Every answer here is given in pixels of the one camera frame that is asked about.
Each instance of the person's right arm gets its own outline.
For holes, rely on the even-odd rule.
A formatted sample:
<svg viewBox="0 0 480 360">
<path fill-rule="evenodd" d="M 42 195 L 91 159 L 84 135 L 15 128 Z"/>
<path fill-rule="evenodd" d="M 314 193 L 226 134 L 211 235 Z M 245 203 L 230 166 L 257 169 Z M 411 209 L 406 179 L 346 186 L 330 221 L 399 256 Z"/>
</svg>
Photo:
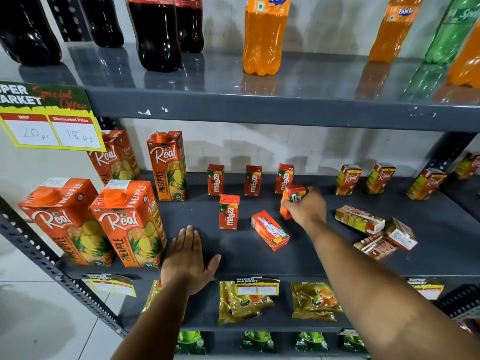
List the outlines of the person's right arm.
<svg viewBox="0 0 480 360">
<path fill-rule="evenodd" d="M 317 187 L 300 202 L 282 205 L 312 240 L 335 296 L 374 359 L 480 359 L 480 345 L 458 323 L 326 224 Z"/>
</svg>

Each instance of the hand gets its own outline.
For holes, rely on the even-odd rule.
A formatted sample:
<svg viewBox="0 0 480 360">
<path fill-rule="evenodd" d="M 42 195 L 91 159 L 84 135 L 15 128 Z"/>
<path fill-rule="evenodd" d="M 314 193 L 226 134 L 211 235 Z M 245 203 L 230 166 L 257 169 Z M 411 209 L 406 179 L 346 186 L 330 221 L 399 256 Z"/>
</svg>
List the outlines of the hand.
<svg viewBox="0 0 480 360">
<path fill-rule="evenodd" d="M 312 222 L 325 223 L 327 220 L 327 206 L 317 186 L 307 188 L 307 194 L 300 202 L 290 202 L 282 199 L 282 206 L 290 211 L 296 223 L 307 231 Z"/>
<path fill-rule="evenodd" d="M 175 281 L 184 282 L 187 294 L 191 296 L 213 278 L 219 267 L 220 258 L 220 254 L 215 255 L 205 267 L 200 235 L 188 225 L 187 229 L 180 230 L 178 238 L 174 238 L 170 244 L 160 272 L 162 286 Z"/>
</svg>

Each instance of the dark soda bottle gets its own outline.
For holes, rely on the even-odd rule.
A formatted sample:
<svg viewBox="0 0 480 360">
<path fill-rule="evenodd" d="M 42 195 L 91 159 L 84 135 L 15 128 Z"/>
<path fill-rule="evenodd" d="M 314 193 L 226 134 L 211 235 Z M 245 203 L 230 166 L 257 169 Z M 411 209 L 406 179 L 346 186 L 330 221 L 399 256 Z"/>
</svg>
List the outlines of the dark soda bottle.
<svg viewBox="0 0 480 360">
<path fill-rule="evenodd" d="M 175 0 L 175 5 L 181 51 L 200 53 L 204 48 L 202 0 Z"/>
<path fill-rule="evenodd" d="M 62 59 L 40 0 L 1 0 L 0 44 L 26 66 L 58 64 Z"/>
<path fill-rule="evenodd" d="M 126 0 L 141 65 L 171 72 L 182 65 L 175 0 Z"/>
<path fill-rule="evenodd" d="M 80 0 L 93 41 L 99 47 L 123 46 L 123 34 L 113 0 Z"/>
</svg>

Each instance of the large orange juice carton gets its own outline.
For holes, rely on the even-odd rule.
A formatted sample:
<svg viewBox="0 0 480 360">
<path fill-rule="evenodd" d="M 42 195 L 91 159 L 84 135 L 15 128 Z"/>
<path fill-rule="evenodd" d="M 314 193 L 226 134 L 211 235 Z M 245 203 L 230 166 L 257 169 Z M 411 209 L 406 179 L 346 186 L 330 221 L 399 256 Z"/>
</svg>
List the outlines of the large orange juice carton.
<svg viewBox="0 0 480 360">
<path fill-rule="evenodd" d="M 245 170 L 245 184 L 243 185 L 243 195 L 258 197 L 260 195 L 260 185 L 262 183 L 262 167 L 259 165 L 247 165 Z"/>
<path fill-rule="evenodd" d="M 233 194 L 220 195 L 220 229 L 236 230 L 239 220 L 240 196 Z"/>
<path fill-rule="evenodd" d="M 283 194 L 286 185 L 293 182 L 293 175 L 295 174 L 295 167 L 291 164 L 278 165 L 275 180 L 275 193 Z"/>
<path fill-rule="evenodd" d="M 208 195 L 219 196 L 223 194 L 223 175 L 225 172 L 224 165 L 208 164 L 207 176 L 208 176 Z"/>
<path fill-rule="evenodd" d="M 480 167 L 480 153 L 468 152 L 452 172 L 458 180 L 467 180 L 473 176 Z"/>
<path fill-rule="evenodd" d="M 147 139 L 156 191 L 160 201 L 184 201 L 187 168 L 181 131 L 155 131 Z"/>
<path fill-rule="evenodd" d="M 336 179 L 337 196 L 350 196 L 362 174 L 362 168 L 355 164 L 343 164 Z"/>
<path fill-rule="evenodd" d="M 307 188 L 305 188 L 302 183 L 290 183 L 286 185 L 283 191 L 282 200 L 300 202 L 306 194 Z M 280 214 L 285 220 L 293 218 L 290 211 L 283 207 L 283 205 L 280 205 Z"/>
<path fill-rule="evenodd" d="M 150 181 L 112 179 L 90 210 L 125 267 L 159 267 L 167 238 Z"/>
<path fill-rule="evenodd" d="M 413 182 L 413 185 L 406 191 L 406 195 L 411 200 L 426 200 L 440 187 L 440 184 L 445 181 L 447 176 L 448 174 L 440 169 L 423 169 L 415 182 Z"/>
<path fill-rule="evenodd" d="M 274 252 L 290 240 L 290 235 L 265 210 L 254 214 L 250 223 Z"/>
<path fill-rule="evenodd" d="M 375 235 L 385 227 L 383 218 L 349 205 L 337 208 L 335 220 L 369 235 Z"/>
<path fill-rule="evenodd" d="M 393 178 L 396 170 L 397 168 L 390 163 L 376 163 L 367 180 L 367 193 L 382 193 L 388 181 Z"/>
<path fill-rule="evenodd" d="M 18 205 L 76 264 L 110 266 L 115 252 L 88 209 L 97 196 L 89 179 L 51 177 Z"/>
<path fill-rule="evenodd" d="M 87 151 L 104 186 L 110 180 L 139 180 L 140 168 L 123 130 L 104 130 L 102 139 L 106 152 Z"/>
<path fill-rule="evenodd" d="M 403 250 L 410 251 L 415 245 L 417 245 L 417 239 L 415 238 L 412 229 L 397 220 L 395 217 L 388 221 L 385 234 L 387 240 Z"/>
<path fill-rule="evenodd" d="M 356 242 L 353 246 L 375 260 L 385 258 L 397 250 L 397 247 L 386 239 L 385 231 L 380 231 L 375 235 L 368 236 Z"/>
</svg>

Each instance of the soda bottle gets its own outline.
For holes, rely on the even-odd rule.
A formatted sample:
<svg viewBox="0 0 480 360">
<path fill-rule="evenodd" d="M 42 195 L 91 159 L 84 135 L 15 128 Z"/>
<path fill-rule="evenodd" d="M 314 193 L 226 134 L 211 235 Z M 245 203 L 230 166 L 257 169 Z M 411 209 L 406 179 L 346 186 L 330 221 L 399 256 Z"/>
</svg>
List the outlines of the soda bottle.
<svg viewBox="0 0 480 360">
<path fill-rule="evenodd" d="M 40 0 L 1 0 L 0 44 L 10 58 L 26 66 L 58 64 L 62 59 Z"/>
<path fill-rule="evenodd" d="M 423 63 L 415 71 L 410 83 L 400 96 L 400 101 L 426 101 L 446 71 L 447 66 L 443 64 Z"/>
<path fill-rule="evenodd" d="M 390 0 L 370 50 L 370 62 L 391 63 L 399 55 L 422 1 Z"/>
<path fill-rule="evenodd" d="M 200 53 L 204 48 L 202 0 L 175 0 L 175 5 L 181 51 Z"/>
<path fill-rule="evenodd" d="M 243 46 L 245 72 L 265 76 L 279 71 L 291 1 L 247 0 Z"/>
<path fill-rule="evenodd" d="M 447 64 L 455 59 L 477 21 L 480 0 L 452 0 L 425 54 L 427 63 Z"/>
<path fill-rule="evenodd" d="M 480 88 L 480 21 L 468 37 L 462 51 L 447 74 L 448 83 Z"/>
<path fill-rule="evenodd" d="M 375 100 L 382 93 L 391 68 L 390 63 L 367 62 L 355 90 L 355 98 Z"/>
<path fill-rule="evenodd" d="M 156 72 L 182 65 L 175 0 L 126 0 L 141 65 Z"/>
<path fill-rule="evenodd" d="M 95 44 L 109 48 L 123 46 L 123 34 L 113 0 L 80 0 L 80 3 Z"/>
</svg>

